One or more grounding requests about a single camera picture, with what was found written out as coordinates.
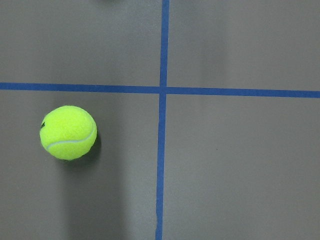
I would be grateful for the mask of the yellow tennis ball with logo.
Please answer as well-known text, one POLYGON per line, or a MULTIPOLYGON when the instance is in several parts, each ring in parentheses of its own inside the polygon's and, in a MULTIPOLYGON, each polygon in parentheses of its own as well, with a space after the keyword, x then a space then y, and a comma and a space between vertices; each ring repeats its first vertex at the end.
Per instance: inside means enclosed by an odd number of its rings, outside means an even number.
POLYGON ((52 156, 73 161, 87 154, 95 144, 98 129, 84 109, 65 105, 49 112, 42 120, 39 137, 42 147, 52 156))

